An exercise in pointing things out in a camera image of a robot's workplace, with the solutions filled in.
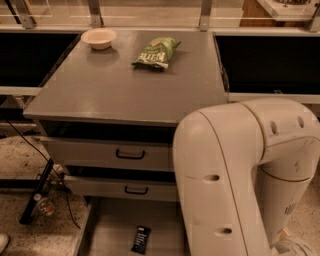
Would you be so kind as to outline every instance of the drawer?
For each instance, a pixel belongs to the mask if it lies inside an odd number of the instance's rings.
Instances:
[[[179,201],[175,183],[65,177],[73,194],[139,200]]]
[[[173,170],[168,144],[43,137],[55,163],[64,166]]]
[[[146,256],[190,256],[179,203],[91,198],[74,256],[137,256],[138,226],[151,229]]]

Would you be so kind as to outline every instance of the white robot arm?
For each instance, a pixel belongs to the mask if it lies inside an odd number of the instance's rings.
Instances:
[[[184,118],[174,168],[192,256],[289,255],[277,243],[319,156],[319,122],[294,101],[252,100]]]

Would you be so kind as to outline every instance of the green chip bag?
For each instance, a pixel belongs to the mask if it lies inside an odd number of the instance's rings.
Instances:
[[[167,69],[174,50],[181,41],[171,37],[153,39],[132,63],[136,67]]]

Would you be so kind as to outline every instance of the speckled floor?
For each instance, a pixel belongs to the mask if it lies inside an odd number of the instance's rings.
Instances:
[[[21,132],[35,126],[17,125]],[[0,178],[31,179],[41,173],[46,161],[27,145],[10,126],[0,123]],[[43,153],[37,136],[26,137]],[[80,230],[70,218],[65,192],[51,189],[48,197],[56,206],[51,217],[34,211],[30,225],[19,224],[21,214],[31,195],[31,190],[0,189],[0,232],[10,236],[4,256],[68,256],[73,251]],[[78,224],[82,225],[86,206],[79,196],[69,193],[70,207]],[[288,229],[308,241],[320,254],[320,170],[293,213]]]
[[[19,131],[34,129],[34,126],[16,125]],[[42,173],[45,159],[7,125],[0,123],[0,178],[34,179]],[[26,136],[28,141],[45,155],[37,136]],[[51,189],[48,197],[56,207],[55,213],[45,217],[35,208],[29,225],[19,223],[29,201],[30,189],[0,188],[0,232],[10,236],[10,243],[3,256],[68,256],[73,255],[80,230],[73,223],[66,193]],[[70,208],[75,221],[81,226],[86,206],[79,196],[68,193]]]

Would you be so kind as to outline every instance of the white bowl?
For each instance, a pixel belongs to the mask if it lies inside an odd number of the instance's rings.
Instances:
[[[81,40],[96,50],[103,50],[111,45],[111,41],[117,37],[117,33],[109,28],[94,28],[84,32]]]

